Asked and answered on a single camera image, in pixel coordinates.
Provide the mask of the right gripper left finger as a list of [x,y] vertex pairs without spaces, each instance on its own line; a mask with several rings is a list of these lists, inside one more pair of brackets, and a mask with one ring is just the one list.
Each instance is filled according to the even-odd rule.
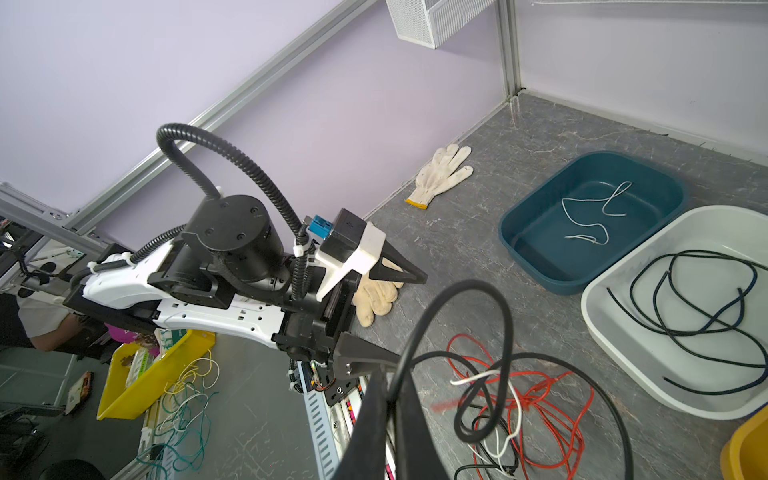
[[387,421],[386,375],[376,371],[369,381],[360,415],[334,479],[384,479]]

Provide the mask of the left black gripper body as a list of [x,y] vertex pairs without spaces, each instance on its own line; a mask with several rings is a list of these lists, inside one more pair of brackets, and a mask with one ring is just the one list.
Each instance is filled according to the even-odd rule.
[[320,284],[320,274],[314,273],[310,291],[300,301],[283,305],[284,317],[272,341],[277,348],[296,361],[315,361],[329,364],[340,335],[347,331],[355,317],[353,296],[360,275],[347,274],[321,301],[313,294]]

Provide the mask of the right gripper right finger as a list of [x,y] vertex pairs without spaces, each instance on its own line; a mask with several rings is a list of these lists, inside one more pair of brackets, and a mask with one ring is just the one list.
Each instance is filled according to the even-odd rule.
[[432,441],[412,376],[407,374],[393,410],[397,479],[448,480]]

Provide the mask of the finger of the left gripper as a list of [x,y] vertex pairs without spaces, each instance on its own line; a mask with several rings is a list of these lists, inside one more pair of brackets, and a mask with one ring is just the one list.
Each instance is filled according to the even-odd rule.
[[398,354],[344,332],[333,351],[332,372],[337,380],[354,379],[380,369],[394,370],[399,362]]
[[408,261],[388,241],[385,241],[378,261],[368,272],[374,281],[386,281],[403,284],[424,284],[428,275],[412,262]]

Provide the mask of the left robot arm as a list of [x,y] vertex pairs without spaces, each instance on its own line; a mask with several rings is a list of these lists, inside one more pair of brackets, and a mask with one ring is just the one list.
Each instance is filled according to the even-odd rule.
[[65,305],[137,333],[201,330],[255,341],[331,369],[364,279],[422,284],[372,223],[348,210],[306,223],[245,153],[168,123],[161,152],[204,194],[191,219],[135,252],[75,273]]

